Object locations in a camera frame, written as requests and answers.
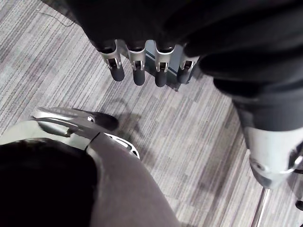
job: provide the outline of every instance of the gray carpet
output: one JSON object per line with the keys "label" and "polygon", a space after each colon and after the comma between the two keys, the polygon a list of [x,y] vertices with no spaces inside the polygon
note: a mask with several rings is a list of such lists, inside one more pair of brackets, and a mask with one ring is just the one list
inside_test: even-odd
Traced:
{"label": "gray carpet", "polygon": [[[0,1],[0,133],[38,106],[115,115],[184,226],[250,227],[261,186],[230,99],[199,72],[179,92],[151,75],[137,87],[122,62],[125,80],[114,82],[78,25],[37,0]],[[272,192],[261,226],[303,223],[299,186],[293,175]]]}

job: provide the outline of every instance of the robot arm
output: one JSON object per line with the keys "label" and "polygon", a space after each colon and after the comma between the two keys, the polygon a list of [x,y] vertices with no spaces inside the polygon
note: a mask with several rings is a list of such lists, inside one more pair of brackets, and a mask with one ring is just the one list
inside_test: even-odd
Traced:
{"label": "robot arm", "polygon": [[182,70],[199,67],[238,111],[250,165],[274,188],[301,162],[303,141],[303,3],[295,0],[67,0],[114,80],[124,72],[115,43],[123,39],[137,85],[144,83],[144,44],[156,42],[156,85],[166,83],[175,44]]}

